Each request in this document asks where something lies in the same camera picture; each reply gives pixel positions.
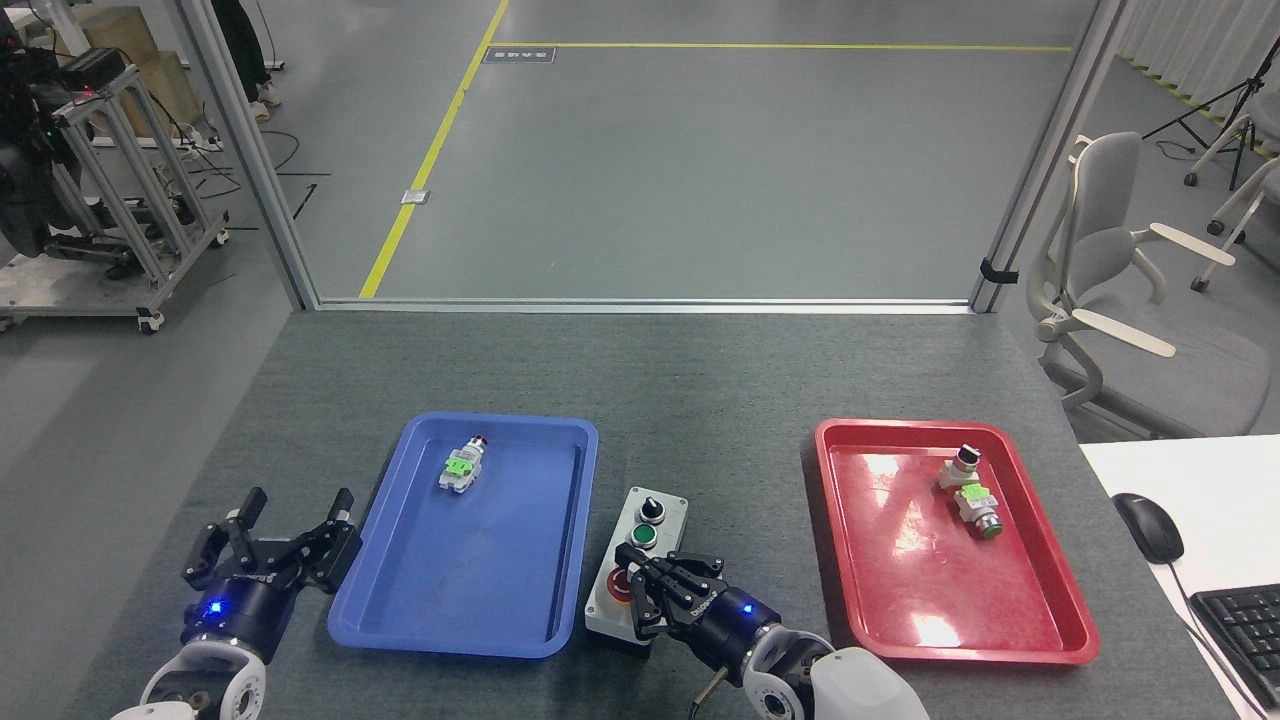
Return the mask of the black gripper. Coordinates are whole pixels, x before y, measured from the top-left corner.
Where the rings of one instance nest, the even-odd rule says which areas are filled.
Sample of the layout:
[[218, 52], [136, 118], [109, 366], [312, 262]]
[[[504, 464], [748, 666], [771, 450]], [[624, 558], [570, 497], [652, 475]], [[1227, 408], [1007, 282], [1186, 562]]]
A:
[[259, 568], [251, 530], [268, 502], [261, 487], [252, 487], [243, 503], [197, 534], [182, 573], [201, 591], [198, 602], [184, 611], [180, 642], [234, 641], [262, 661], [274, 660], [301, 587], [335, 593], [356, 560], [362, 541], [351, 521], [355, 496], [339, 488], [324, 521], [285, 543], [280, 571], [270, 574], [216, 574], [221, 552], [232, 547], [232, 571]]
[[[649, 556], [644, 550], [621, 543], [614, 547], [614, 561], [625, 568], [637, 566], [630, 577], [635, 641], [671, 635], [709, 669], [724, 669], [731, 685], [742, 685], [742, 664], [756, 635], [763, 628], [780, 624], [780, 614], [745, 591], [695, 596], [690, 609], [671, 600], [695, 591], [710, 592], [713, 583], [721, 580], [723, 559], [682, 551]], [[668, 609], [664, 606], [667, 600], [671, 600]]]

